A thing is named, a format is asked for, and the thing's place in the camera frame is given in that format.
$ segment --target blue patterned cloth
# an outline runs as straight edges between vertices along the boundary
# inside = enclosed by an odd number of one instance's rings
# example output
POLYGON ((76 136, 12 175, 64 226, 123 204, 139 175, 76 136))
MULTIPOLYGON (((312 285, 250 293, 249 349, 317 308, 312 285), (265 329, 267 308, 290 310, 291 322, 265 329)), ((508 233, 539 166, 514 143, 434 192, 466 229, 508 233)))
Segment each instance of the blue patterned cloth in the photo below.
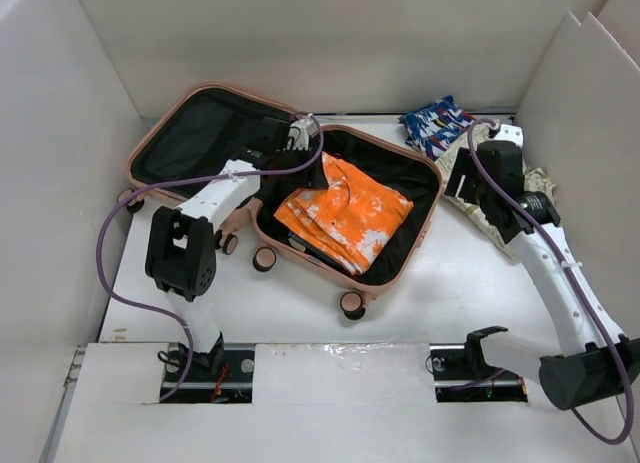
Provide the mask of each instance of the blue patterned cloth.
POLYGON ((431 160, 437 160, 465 132, 474 117, 462 110, 453 96, 400 117, 409 133, 405 142, 431 160))

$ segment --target orange floral clothing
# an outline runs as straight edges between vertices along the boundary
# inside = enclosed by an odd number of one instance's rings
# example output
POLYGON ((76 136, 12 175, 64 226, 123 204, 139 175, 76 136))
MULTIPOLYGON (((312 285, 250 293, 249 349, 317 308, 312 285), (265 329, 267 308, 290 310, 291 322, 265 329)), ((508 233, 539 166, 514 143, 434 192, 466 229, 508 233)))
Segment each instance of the orange floral clothing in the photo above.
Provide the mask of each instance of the orange floral clothing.
POLYGON ((326 190, 298 189, 275 217, 352 275, 369 269, 413 203, 344 160, 322 154, 326 190))

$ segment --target pink suitcase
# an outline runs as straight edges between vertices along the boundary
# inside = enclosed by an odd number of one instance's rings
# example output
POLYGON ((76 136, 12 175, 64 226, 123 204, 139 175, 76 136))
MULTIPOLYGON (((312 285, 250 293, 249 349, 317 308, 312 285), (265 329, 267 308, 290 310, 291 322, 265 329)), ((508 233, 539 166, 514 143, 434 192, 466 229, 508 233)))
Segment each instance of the pink suitcase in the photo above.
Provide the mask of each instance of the pink suitcase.
MULTIPOLYGON (((216 174, 237 141, 246 146, 250 140, 259 148, 264 141, 281 138, 283 132, 288 134, 294 113, 297 110, 290 106, 233 86, 203 84, 176 103, 133 150, 127 161, 128 177, 135 186, 143 187, 159 181, 216 174)), ((394 285, 421 245, 442 191, 442 180, 432 161, 409 148, 343 125, 327 125, 322 129, 324 151, 355 165, 414 203, 409 216, 365 273, 352 276, 330 259, 291 239, 288 229, 273 216, 288 196, 283 193, 287 186, 280 181, 263 180, 258 194, 231 213, 217 230, 222 233, 223 251, 230 254, 237 241, 233 232, 253 222, 263 242, 254 255, 256 270, 268 271, 276 264, 276 254, 280 254, 315 271, 348 290, 340 300, 340 307, 347 318, 358 320, 372 300, 394 285)), ((202 186, 150 193, 176 205, 202 186)), ((130 209, 141 205, 141 201, 133 202, 130 209)))

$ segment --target cable tie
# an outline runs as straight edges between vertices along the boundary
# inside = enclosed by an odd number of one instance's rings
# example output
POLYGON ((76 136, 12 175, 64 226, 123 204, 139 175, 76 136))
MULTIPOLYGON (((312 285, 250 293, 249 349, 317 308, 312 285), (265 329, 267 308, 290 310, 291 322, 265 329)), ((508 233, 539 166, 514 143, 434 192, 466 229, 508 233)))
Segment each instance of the cable tie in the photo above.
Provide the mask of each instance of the cable tie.
POLYGON ((560 268, 562 268, 563 270, 566 270, 567 268, 582 268, 582 262, 576 261, 575 263, 569 263, 565 260, 560 263, 560 268))

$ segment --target white platform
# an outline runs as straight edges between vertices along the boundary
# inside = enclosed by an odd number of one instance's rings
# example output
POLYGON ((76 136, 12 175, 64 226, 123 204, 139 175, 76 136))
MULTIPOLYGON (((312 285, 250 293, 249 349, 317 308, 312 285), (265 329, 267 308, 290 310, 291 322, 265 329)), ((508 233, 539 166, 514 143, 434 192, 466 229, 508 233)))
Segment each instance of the white platform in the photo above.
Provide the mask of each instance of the white platform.
MULTIPOLYGON (((404 130, 394 119, 362 118, 354 126, 403 144, 404 130)), ((166 295, 144 274, 156 208, 157 203, 148 200, 135 215, 115 288, 128 298, 168 308, 166 295)), ((254 231, 245 228, 239 237, 233 255, 218 254, 216 279, 202 297, 214 303, 228 342, 457 342, 470 330, 490 325, 503 325, 525 338, 555 341, 551 319, 524 269, 444 201, 403 278, 372 302, 357 323, 339 309, 344 290, 284 258, 269 273, 258 273, 251 264, 258 243, 254 231)), ((100 341, 182 338, 174 321, 112 301, 100 341)))
MULTIPOLYGON (((162 343, 94 344, 56 463, 635 462, 599 443, 537 386, 529 404, 435 403, 426 345, 262 345, 250 405, 157 399, 162 343)), ((607 434, 615 401, 584 410, 607 434)))
MULTIPOLYGON (((394 118, 352 123, 403 144, 404 131, 394 118)), ((116 290, 168 308, 165 295, 144 275, 157 206, 147 201, 133 219, 116 290)), ((85 358, 58 463, 178 461, 179 455, 185 455, 181 461, 223 455, 242 462, 637 461, 630 442, 617 448, 599 443, 572 415, 553 409, 533 384, 530 406, 435 404, 432 380, 423 370, 426 342, 460 342, 471 330, 502 325, 557 347, 524 269, 446 202, 436 208, 431 230, 400 282, 355 323, 339 310, 343 290, 282 258, 271 272, 256 272, 251 258, 257 237, 250 228, 239 237, 232 256, 219 255, 216 279, 204 296, 214 302, 227 342, 400 346, 365 352, 352 347, 341 355, 335 346, 287 346, 281 353, 260 347, 254 404, 227 407, 140 406, 157 398, 158 345, 94 346, 85 358), (90 435, 81 431, 89 425, 90 435)), ((182 338, 172 320, 113 301, 100 336, 103 342, 182 338)), ((622 427, 615 400, 587 414, 607 435, 622 427)))

